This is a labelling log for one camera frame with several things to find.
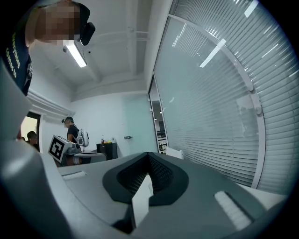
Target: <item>person wearing backpack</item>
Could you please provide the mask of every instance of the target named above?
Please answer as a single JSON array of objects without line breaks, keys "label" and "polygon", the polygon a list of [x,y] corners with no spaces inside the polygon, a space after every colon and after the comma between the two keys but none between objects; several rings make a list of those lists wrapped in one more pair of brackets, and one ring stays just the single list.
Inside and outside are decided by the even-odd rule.
[{"label": "person wearing backpack", "polygon": [[64,125],[68,128],[67,130],[67,140],[77,144],[77,138],[79,129],[74,125],[74,119],[72,117],[66,117],[64,120]]}]

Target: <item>horizontal blinds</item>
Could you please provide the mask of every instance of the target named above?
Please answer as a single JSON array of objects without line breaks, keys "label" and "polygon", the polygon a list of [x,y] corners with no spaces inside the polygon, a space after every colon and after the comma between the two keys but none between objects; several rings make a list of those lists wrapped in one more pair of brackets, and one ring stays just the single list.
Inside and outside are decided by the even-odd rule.
[{"label": "horizontal blinds", "polygon": [[263,108],[266,155],[258,189],[286,194],[299,172],[299,64],[274,18],[250,0],[180,0],[175,15],[226,40]]},{"label": "horizontal blinds", "polygon": [[169,19],[155,66],[168,143],[184,159],[251,186],[258,127],[249,91],[235,66],[198,30]]}]

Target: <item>white backpack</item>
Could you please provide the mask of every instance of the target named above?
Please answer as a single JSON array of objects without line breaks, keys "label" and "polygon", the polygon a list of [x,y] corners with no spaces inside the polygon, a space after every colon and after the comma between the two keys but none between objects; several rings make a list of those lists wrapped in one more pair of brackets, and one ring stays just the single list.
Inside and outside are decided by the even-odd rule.
[{"label": "white backpack", "polygon": [[89,145],[88,133],[84,129],[80,129],[76,141],[79,144],[79,146],[87,147]]}]

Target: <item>ceiling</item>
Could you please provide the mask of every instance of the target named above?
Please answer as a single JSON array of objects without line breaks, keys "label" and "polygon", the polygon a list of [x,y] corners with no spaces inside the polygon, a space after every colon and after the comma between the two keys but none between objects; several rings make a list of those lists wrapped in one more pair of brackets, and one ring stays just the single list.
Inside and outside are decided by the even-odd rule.
[{"label": "ceiling", "polygon": [[90,10],[96,31],[89,44],[77,44],[87,66],[80,68],[63,46],[37,42],[33,64],[39,59],[59,72],[75,92],[101,84],[143,80],[145,49],[152,0],[78,0]]}]

